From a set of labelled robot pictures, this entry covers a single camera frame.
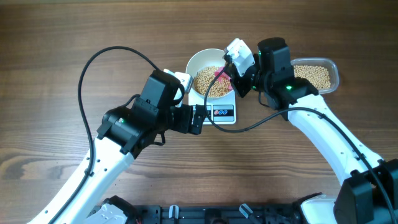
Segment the pink measuring scoop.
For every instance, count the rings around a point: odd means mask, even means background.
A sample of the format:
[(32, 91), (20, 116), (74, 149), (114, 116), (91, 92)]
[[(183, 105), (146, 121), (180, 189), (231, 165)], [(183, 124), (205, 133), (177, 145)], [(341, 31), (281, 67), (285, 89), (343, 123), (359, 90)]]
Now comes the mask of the pink measuring scoop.
[[(224, 69), (224, 67), (218, 68), (215, 71), (215, 76), (217, 77), (223, 69)], [(217, 81), (219, 82), (220, 85), (224, 85), (229, 91), (231, 91), (233, 89), (233, 87), (231, 86), (231, 78), (225, 72), (223, 72), (218, 77)]]

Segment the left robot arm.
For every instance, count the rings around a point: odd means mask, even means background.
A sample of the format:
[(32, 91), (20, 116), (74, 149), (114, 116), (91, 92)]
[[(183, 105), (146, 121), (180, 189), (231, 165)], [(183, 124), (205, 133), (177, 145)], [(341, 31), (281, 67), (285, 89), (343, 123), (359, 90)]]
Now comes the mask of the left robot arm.
[(83, 223), (96, 202), (157, 135), (167, 130), (201, 133), (205, 113), (182, 103), (193, 84), (187, 73), (154, 70), (131, 108), (118, 106), (102, 119), (89, 152), (32, 223)]

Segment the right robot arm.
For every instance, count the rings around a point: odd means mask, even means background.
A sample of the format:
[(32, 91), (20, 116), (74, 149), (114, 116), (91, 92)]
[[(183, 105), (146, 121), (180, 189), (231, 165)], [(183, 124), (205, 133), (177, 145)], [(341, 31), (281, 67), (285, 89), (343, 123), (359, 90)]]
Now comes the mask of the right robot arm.
[(285, 40), (262, 40), (257, 53), (241, 40), (225, 48), (227, 74), (240, 97), (262, 93), (276, 115), (309, 138), (333, 169), (336, 198), (311, 196), (300, 204), (305, 223), (396, 223), (397, 161), (386, 161), (332, 113), (318, 90), (296, 77)]

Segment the white digital kitchen scale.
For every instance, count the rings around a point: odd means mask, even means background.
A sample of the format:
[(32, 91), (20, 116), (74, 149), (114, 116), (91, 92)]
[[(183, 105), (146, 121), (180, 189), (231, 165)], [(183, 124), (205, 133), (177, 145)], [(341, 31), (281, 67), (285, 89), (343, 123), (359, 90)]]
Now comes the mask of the white digital kitchen scale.
[[(194, 111), (195, 105), (203, 105), (203, 103), (204, 96), (195, 90), (192, 90), (188, 94), (188, 104), (193, 106)], [(216, 124), (229, 125), (236, 123), (236, 96), (233, 90), (221, 97), (208, 96), (206, 100), (206, 106), (211, 119)]]

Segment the soybeans in bowl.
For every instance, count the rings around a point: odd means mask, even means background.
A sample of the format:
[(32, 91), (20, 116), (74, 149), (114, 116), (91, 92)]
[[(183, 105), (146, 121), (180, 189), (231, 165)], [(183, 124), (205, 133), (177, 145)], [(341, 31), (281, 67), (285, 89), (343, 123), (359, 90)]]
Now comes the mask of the soybeans in bowl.
[[(205, 95), (210, 83), (215, 78), (215, 71), (218, 68), (220, 67), (209, 66), (198, 71), (194, 79), (194, 85), (195, 85), (195, 90), (199, 94)], [(225, 96), (229, 92), (230, 91), (224, 85), (220, 85), (218, 81), (215, 81), (209, 90), (208, 97), (209, 98), (221, 97)]]

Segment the white bowl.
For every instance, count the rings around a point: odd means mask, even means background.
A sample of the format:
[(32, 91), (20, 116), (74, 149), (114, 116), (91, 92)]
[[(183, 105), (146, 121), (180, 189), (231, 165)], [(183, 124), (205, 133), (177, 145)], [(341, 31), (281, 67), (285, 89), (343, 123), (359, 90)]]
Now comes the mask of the white bowl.
[(194, 79), (199, 70), (209, 67), (224, 67), (224, 52), (220, 49), (205, 49), (196, 53), (189, 61), (186, 72), (193, 77), (192, 90), (195, 90)]

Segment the yellow soybeans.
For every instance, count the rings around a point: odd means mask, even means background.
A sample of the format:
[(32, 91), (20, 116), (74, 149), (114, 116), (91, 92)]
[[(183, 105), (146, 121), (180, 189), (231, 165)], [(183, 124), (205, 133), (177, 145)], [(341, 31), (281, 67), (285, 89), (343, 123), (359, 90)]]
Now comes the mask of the yellow soybeans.
[(330, 74), (325, 67), (294, 65), (294, 73), (295, 77), (307, 79), (318, 90), (331, 87)]

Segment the clear plastic container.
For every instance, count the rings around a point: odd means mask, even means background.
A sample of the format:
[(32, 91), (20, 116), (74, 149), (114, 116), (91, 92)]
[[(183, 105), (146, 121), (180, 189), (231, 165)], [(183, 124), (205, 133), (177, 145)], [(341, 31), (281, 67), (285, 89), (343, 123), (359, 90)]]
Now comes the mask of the clear plastic container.
[(328, 58), (296, 58), (291, 61), (294, 65), (309, 65), (325, 67), (330, 74), (331, 87), (326, 90), (318, 90), (319, 94), (327, 94), (335, 91), (340, 83), (338, 69), (336, 64)]

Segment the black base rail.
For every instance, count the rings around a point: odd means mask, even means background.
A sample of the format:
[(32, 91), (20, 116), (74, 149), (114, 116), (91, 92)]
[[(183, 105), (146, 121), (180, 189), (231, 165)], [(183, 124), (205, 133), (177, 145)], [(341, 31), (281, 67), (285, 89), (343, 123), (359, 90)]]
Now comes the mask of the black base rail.
[(87, 223), (306, 223), (297, 207), (291, 204), (249, 206), (243, 214), (239, 206), (224, 207), (170, 207), (115, 206), (108, 203), (95, 206)]

